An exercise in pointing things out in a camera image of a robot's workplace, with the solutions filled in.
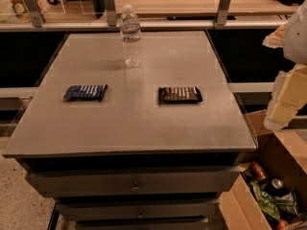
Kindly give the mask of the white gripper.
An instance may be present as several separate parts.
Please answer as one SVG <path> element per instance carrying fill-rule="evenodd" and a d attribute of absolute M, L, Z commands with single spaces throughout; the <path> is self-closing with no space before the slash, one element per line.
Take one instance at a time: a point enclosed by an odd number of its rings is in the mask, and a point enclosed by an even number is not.
<path fill-rule="evenodd" d="M 272 88 L 272 99 L 266 110 L 264 126 L 276 131 L 286 127 L 307 104 L 307 0 L 291 16 L 287 25 L 267 35 L 262 44 L 282 48 L 284 57 L 296 64 L 289 71 L 280 71 Z"/>

